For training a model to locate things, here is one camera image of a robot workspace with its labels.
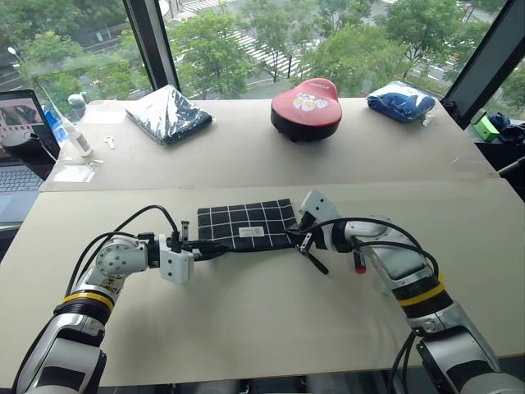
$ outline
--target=folded dark blue cloth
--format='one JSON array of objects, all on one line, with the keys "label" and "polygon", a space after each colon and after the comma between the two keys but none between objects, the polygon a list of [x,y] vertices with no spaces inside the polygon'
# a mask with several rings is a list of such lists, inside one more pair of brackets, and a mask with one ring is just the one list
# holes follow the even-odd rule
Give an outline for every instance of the folded dark blue cloth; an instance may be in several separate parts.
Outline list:
[{"label": "folded dark blue cloth", "polygon": [[495,129],[499,132],[501,132],[506,126],[510,125],[509,117],[501,112],[490,113],[487,117]]},{"label": "folded dark blue cloth", "polygon": [[425,96],[418,104],[417,95],[405,95],[401,93],[386,93],[378,96],[370,95],[367,99],[368,106],[383,115],[387,115],[396,121],[407,123],[414,121],[430,111],[435,101],[430,96]]},{"label": "folded dark blue cloth", "polygon": [[138,99],[126,111],[142,130],[164,145],[182,140],[212,123],[209,113],[172,85]]},{"label": "folded dark blue cloth", "polygon": [[521,146],[525,141],[525,123],[521,125],[507,125],[500,130],[498,138],[504,144]]}]

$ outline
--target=tree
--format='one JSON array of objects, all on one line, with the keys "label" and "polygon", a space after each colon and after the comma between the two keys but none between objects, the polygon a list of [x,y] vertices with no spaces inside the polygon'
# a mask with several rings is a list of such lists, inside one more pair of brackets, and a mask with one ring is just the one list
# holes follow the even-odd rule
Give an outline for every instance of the tree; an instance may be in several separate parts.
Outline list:
[{"label": "tree", "polygon": [[185,92],[205,99],[208,92],[237,98],[252,71],[251,58],[233,36],[239,23],[225,8],[203,11],[169,31],[172,52],[183,57],[178,66]]},{"label": "tree", "polygon": [[52,31],[37,34],[33,40],[22,45],[20,73],[40,92],[41,97],[47,96],[41,90],[43,86],[59,110],[68,113],[67,97],[78,93],[80,85],[64,64],[67,58],[78,57],[82,53],[82,47],[67,36],[62,37]]},{"label": "tree", "polygon": [[319,0],[318,24],[324,37],[339,31],[347,23],[360,24],[370,15],[375,0]]},{"label": "tree", "polygon": [[77,41],[95,40],[94,32],[126,21],[120,0],[2,0],[0,37],[10,45],[54,31]]},{"label": "tree", "polygon": [[450,40],[454,68],[445,73],[446,80],[456,80],[490,27],[488,22],[468,22],[460,26]]},{"label": "tree", "polygon": [[279,58],[284,53],[291,54],[288,38],[290,16],[283,6],[269,0],[248,0],[243,7],[245,28],[255,36],[258,49],[267,56],[260,66],[277,82],[279,78]]},{"label": "tree", "polygon": [[131,91],[149,88],[141,65],[126,58],[129,37],[130,33],[123,33],[115,52],[95,54],[85,53],[67,36],[51,31],[37,34],[22,47],[20,72],[45,97],[42,86],[65,114],[71,112],[67,98],[80,91],[91,98],[127,99]]},{"label": "tree", "polygon": [[303,0],[301,2],[301,7],[297,7],[295,0],[289,0],[285,4],[285,9],[290,16],[290,24],[288,27],[290,52],[287,73],[287,78],[290,78],[293,54],[298,53],[301,57],[304,57],[308,49],[307,45],[313,41],[317,28],[317,1]]},{"label": "tree", "polygon": [[402,73],[406,67],[405,51],[403,45],[387,39],[380,27],[347,25],[303,62],[310,68],[308,77],[327,78],[336,84],[340,95],[358,96]]},{"label": "tree", "polygon": [[459,28],[461,10],[456,0],[399,0],[392,4],[382,22],[388,36],[405,44],[410,69],[425,57],[444,61],[448,45]]},{"label": "tree", "polygon": [[501,84],[503,99],[516,109],[525,108],[525,62],[514,69],[507,79]]}]

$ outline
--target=table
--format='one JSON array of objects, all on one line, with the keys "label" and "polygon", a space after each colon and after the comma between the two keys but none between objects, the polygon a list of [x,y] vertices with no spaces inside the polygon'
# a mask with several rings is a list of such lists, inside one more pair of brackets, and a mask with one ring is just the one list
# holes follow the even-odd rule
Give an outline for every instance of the table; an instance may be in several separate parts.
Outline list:
[{"label": "table", "polygon": [[[270,123],[270,100],[199,101],[214,124],[171,147],[157,145],[126,115],[130,102],[93,102],[79,128],[103,161],[89,183],[51,181],[78,157],[70,143],[41,191],[172,187],[298,186],[497,176],[472,141],[436,104],[431,124],[402,124],[342,98],[338,131],[293,143]],[[116,149],[104,143],[113,135]]]},{"label": "table", "polygon": [[[0,387],[11,386],[80,251],[97,234],[156,203],[177,222],[189,219],[195,238],[199,207],[288,197],[297,209],[312,188],[344,215],[387,215],[410,230],[436,256],[450,294],[495,353],[525,351],[525,212],[504,180],[55,192],[39,196],[0,265]],[[169,226],[151,212],[127,230]],[[131,276],[107,324],[101,384],[389,368],[409,331],[396,301],[381,294],[373,269],[358,275],[344,254],[315,254],[330,275],[285,250],[197,263],[183,286],[152,269]]]}]

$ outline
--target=black cloth with white grid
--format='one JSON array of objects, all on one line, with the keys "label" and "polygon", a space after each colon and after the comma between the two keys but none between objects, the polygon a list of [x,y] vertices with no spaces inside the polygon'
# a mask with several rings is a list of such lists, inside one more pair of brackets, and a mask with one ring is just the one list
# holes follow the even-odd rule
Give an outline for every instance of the black cloth with white grid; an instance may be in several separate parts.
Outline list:
[{"label": "black cloth with white grid", "polygon": [[[199,239],[217,241],[238,252],[293,248],[295,243],[285,229],[296,224],[289,199],[255,204],[229,205],[197,210]],[[248,231],[262,227],[261,236],[240,236],[239,229]]]}]

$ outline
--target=crosswalk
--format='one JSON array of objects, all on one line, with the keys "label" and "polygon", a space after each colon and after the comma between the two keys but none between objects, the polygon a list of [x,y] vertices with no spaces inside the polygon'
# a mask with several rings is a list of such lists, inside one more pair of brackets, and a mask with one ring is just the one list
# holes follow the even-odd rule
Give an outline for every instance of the crosswalk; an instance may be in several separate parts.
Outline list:
[{"label": "crosswalk", "polygon": [[191,12],[191,11],[181,11],[181,12],[178,12],[172,19],[172,21],[177,21],[177,22],[184,22],[184,21],[187,21],[188,19],[190,18],[195,18],[197,16],[197,14]]},{"label": "crosswalk", "polygon": [[222,3],[234,2],[235,0],[195,0],[194,2],[185,2],[182,4],[184,11],[197,12],[204,8],[218,7]]},{"label": "crosswalk", "polygon": [[[183,3],[183,11],[179,12],[173,18],[174,21],[182,22],[197,16],[196,12],[199,12],[205,8],[217,7],[221,3],[234,2],[235,0],[195,0],[193,2]],[[242,34],[240,31],[236,31],[230,34],[230,37],[234,37],[239,44],[244,48],[245,52],[253,57],[257,62],[265,62],[268,66],[273,66],[273,54],[265,53],[265,51],[255,47],[256,40],[253,37]],[[288,67],[290,67],[290,76],[294,76],[295,73],[301,72],[307,74],[308,67],[299,67],[300,60],[295,57],[290,59],[284,54],[279,52],[277,54],[277,68],[279,74],[282,76],[288,76]]]},{"label": "crosswalk", "polygon": [[[265,53],[262,49],[256,48],[256,40],[253,37],[244,35],[239,31],[230,34],[230,37],[234,37],[240,46],[244,48],[244,51],[257,62],[265,62],[268,66],[273,66],[275,55]],[[279,52],[277,54],[277,68],[279,69],[279,73],[283,76],[288,75],[288,67],[290,67],[290,76],[294,76],[296,72],[299,72],[299,63],[300,60],[295,57],[292,57],[290,61],[284,53]],[[303,73],[307,74],[308,71],[309,69],[303,70]]]}]

